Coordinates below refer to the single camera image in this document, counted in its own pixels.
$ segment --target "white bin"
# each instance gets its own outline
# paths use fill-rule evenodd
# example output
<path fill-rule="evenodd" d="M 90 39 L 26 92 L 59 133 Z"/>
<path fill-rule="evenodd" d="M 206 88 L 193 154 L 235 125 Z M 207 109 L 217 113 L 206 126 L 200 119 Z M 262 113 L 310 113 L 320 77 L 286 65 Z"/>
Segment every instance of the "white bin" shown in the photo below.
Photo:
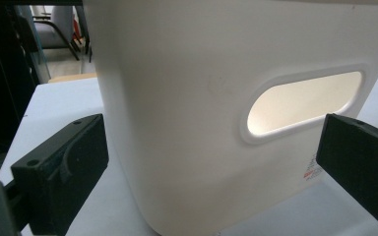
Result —
<path fill-rule="evenodd" d="M 107 134 L 164 236 L 212 235 L 316 183 L 325 114 L 355 117 L 378 78 L 378 0 L 84 5 Z"/>

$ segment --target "white plastic container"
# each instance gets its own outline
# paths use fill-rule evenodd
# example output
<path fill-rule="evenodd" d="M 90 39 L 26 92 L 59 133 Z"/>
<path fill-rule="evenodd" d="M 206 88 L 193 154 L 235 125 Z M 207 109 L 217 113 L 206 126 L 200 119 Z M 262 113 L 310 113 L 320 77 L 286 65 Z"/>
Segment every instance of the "white plastic container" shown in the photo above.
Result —
<path fill-rule="evenodd" d="M 325 114 L 355 117 L 378 78 L 378 0 L 84 6 L 107 133 L 163 236 L 212 235 L 316 183 Z"/>

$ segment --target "oval cutout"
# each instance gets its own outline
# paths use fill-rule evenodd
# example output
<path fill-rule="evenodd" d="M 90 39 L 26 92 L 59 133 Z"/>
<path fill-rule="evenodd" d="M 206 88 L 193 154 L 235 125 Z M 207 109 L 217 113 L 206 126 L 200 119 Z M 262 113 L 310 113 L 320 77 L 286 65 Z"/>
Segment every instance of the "oval cutout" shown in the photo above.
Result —
<path fill-rule="evenodd" d="M 275 86 L 252 106 L 247 119 L 254 136 L 340 111 L 356 95 L 360 72 L 350 72 Z"/>

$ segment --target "screw hole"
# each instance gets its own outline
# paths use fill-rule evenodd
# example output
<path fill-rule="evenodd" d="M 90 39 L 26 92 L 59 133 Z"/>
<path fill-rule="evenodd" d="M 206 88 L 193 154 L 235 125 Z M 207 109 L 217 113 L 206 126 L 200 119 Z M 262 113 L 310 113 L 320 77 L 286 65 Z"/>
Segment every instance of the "screw hole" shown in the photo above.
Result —
<path fill-rule="evenodd" d="M 38 160 L 30 160 L 29 162 L 27 162 L 27 166 L 35 166 L 39 163 Z"/>

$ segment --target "white table surface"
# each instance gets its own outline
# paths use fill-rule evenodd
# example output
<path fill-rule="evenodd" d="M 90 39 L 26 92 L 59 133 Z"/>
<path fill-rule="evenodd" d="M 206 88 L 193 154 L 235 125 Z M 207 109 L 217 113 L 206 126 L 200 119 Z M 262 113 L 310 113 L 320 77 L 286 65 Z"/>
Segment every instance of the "white table surface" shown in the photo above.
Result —
<path fill-rule="evenodd" d="M 0 170 L 7 184 L 10 166 L 68 123 L 103 113 L 97 79 L 38 86 Z M 378 82 L 358 119 L 378 128 Z M 109 164 L 67 235 L 157 235 L 140 215 L 108 139 Z M 26 227 L 23 235 L 32 235 Z M 378 222 L 328 175 L 300 194 L 218 232 L 221 236 L 371 236 Z"/>

